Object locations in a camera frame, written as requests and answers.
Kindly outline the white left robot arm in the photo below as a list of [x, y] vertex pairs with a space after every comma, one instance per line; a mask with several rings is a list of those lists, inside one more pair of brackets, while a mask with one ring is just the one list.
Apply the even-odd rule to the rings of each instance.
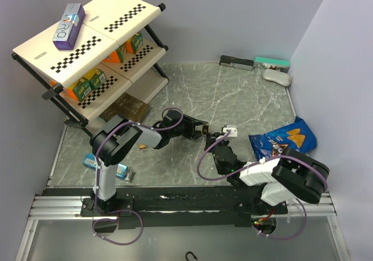
[[207, 121], [190, 117], [176, 107], [163, 110], [161, 120], [152, 126], [116, 115], [89, 142], [97, 165], [93, 186], [94, 208], [104, 216], [115, 210], [115, 169], [134, 145], [144, 144], [159, 150], [174, 137], [196, 140], [207, 132]]

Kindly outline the yellow padlock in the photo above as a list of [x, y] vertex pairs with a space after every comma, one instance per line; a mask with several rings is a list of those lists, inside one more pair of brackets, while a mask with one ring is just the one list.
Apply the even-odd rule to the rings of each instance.
[[208, 133], [209, 133], [209, 125], [208, 124], [204, 124], [202, 126], [201, 134], [206, 136]]

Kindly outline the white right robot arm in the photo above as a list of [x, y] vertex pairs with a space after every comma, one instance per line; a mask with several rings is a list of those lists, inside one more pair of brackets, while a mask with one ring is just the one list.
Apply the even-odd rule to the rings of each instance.
[[293, 199], [320, 202], [328, 189], [330, 170], [326, 165], [291, 148], [277, 156], [244, 162], [230, 147], [229, 139], [235, 135], [232, 128], [207, 133], [204, 153], [213, 157], [218, 174], [215, 181], [225, 179], [237, 188], [252, 189], [248, 202], [237, 205], [239, 211], [261, 216]]

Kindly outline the brass padlock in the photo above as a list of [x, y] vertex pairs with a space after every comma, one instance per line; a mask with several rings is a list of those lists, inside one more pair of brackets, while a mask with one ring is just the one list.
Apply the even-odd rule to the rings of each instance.
[[147, 149], [147, 145], [145, 145], [145, 144], [140, 144], [139, 145], [139, 150], [145, 151], [146, 149]]

